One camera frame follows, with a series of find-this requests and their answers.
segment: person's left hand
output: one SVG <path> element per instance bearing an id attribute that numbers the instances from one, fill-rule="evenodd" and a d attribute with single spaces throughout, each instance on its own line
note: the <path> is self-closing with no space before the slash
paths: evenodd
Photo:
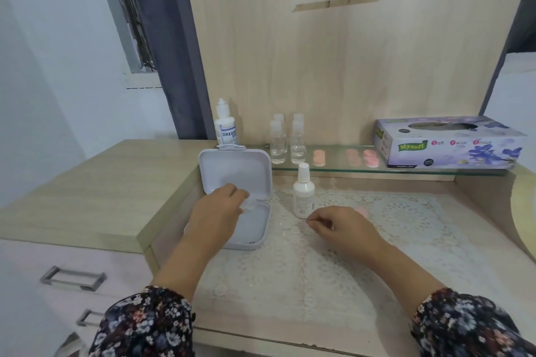
<path id="1" fill-rule="evenodd" d="M 240 205 L 248 197 L 249 192 L 225 184 L 199 199 L 193 205 L 182 239 L 211 259 L 233 235 L 243 212 Z"/>

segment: glass shelf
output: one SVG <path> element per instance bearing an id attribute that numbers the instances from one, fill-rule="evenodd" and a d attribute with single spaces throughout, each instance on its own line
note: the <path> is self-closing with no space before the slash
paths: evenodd
<path id="1" fill-rule="evenodd" d="M 260 149 L 270 154 L 269 145 L 251 145 L 251 149 Z M 346 158 L 346 150 L 354 149 L 359 151 L 361 165 L 352 167 Z M 326 153 L 326 165 L 317 167 L 312 162 L 312 153 L 315 150 L 324 150 Z M 365 165 L 363 159 L 364 150 L 376 151 L 379 158 L 378 168 L 370 168 Z M 507 170 L 490 170 L 488 168 L 388 168 L 376 148 L 372 145 L 308 145 L 305 153 L 305 162 L 309 164 L 311 171 L 321 172 L 363 172 L 380 174 L 429 174 L 429 175 L 478 175 L 501 177 L 506 175 Z M 272 164 L 272 171 L 297 171 L 298 165 L 291 163 L 291 151 L 286 154 L 283 164 Z"/>

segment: sleeve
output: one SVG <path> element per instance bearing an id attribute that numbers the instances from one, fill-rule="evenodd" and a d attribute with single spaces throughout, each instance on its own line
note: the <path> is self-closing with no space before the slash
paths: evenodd
<path id="1" fill-rule="evenodd" d="M 491 300 L 439 290 L 413 316 L 412 336 L 421 356 L 536 356 L 536 347 L 523 339 L 512 318 Z"/>
<path id="2" fill-rule="evenodd" d="M 194 355 L 193 320 L 195 314 L 186 299 L 171 290 L 148 286 L 106 311 L 89 356 Z"/>

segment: open box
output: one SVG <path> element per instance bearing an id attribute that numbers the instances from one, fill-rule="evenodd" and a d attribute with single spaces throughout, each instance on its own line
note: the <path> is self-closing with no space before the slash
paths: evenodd
<path id="1" fill-rule="evenodd" d="M 271 212 L 267 201 L 272 195 L 270 156 L 263 150 L 223 144 L 201 151 L 198 159 L 205 193 L 231 183 L 250 194 L 252 205 L 238 218 L 236 229 L 224 248 L 259 248 L 266 236 Z"/>

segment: cabinet top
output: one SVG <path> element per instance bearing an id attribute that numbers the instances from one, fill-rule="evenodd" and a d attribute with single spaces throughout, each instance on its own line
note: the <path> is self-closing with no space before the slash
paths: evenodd
<path id="1" fill-rule="evenodd" d="M 200 180 L 206 140 L 124 140 L 0 209 L 0 238 L 144 252 Z"/>

